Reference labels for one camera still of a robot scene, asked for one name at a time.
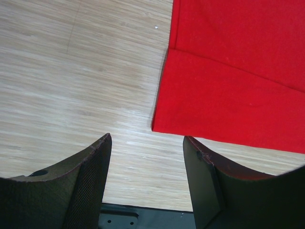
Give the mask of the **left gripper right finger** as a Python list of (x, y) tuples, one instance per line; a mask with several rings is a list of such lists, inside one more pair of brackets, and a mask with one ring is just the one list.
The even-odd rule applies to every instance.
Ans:
[(302, 229), (305, 169), (273, 176), (242, 166), (191, 136), (183, 154), (198, 229)]

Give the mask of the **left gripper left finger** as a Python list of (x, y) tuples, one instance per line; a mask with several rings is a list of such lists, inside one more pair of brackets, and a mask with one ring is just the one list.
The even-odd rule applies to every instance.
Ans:
[(29, 176), (1, 178), (3, 229), (96, 229), (112, 151), (105, 134)]

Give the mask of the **red t shirt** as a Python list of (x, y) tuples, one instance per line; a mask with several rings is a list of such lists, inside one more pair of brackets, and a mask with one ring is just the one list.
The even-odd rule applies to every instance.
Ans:
[(152, 130), (304, 153), (304, 1), (175, 0)]

